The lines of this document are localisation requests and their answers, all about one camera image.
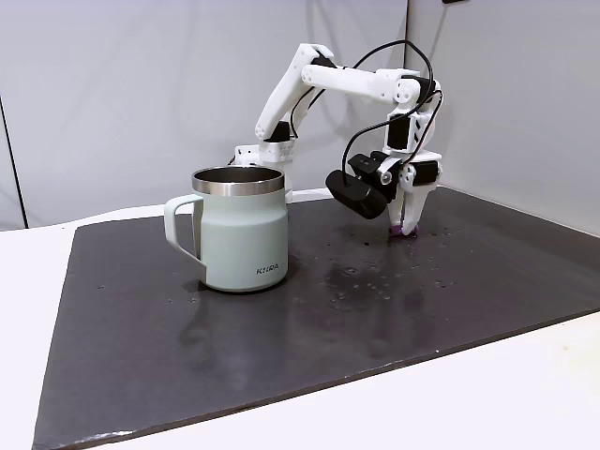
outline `small purple item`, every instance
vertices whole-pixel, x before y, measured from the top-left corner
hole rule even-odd
[[[409,232],[407,235],[416,237],[417,234],[419,234],[419,224],[418,223],[414,226],[412,231]],[[404,233],[402,232],[402,225],[393,225],[390,228],[390,237],[397,237],[397,236],[404,236]]]

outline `white wall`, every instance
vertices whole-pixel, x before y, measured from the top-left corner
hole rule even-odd
[[[600,234],[599,19],[594,0],[410,2],[408,38],[430,55],[439,34],[444,184]]]
[[[6,132],[0,120],[0,232],[21,228],[24,228],[23,215],[10,162]]]
[[[0,86],[38,226],[188,192],[192,172],[256,142],[300,42],[351,65],[403,38],[406,0],[0,0],[0,10]],[[395,49],[365,67],[402,61]],[[299,129],[294,187],[322,187],[353,132],[387,110],[324,95]]]

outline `dark table surface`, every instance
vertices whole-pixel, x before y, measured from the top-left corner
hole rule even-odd
[[[162,217],[80,228],[34,448],[180,427],[600,308],[594,237],[444,188],[420,226],[389,239],[387,217],[292,204],[288,276],[237,295],[199,284]]]

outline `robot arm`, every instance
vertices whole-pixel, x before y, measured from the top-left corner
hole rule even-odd
[[[430,97],[441,93],[440,86],[437,82],[430,86],[429,79],[420,78],[416,71],[398,68],[368,72],[337,67],[326,47],[301,44],[255,127],[260,143],[236,147],[235,163],[284,171],[286,195],[291,200],[289,171],[295,138],[290,121],[294,128],[299,127],[315,87],[367,97],[395,108],[387,116],[394,120],[386,126],[382,150],[369,157],[355,155],[349,161],[355,176],[334,171],[326,185],[334,198],[365,218],[379,216],[389,204],[392,234],[415,231],[427,194],[435,189],[442,172],[441,156],[422,150],[432,135],[439,108],[433,107]],[[403,116],[426,98],[429,101],[418,111]]]

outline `mug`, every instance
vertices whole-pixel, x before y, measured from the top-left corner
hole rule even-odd
[[[219,291],[258,291],[288,272],[288,210],[284,174],[260,166],[227,166],[195,172],[194,193],[165,204],[165,234],[193,259],[200,280]],[[177,239],[175,212],[194,203],[192,255]]]

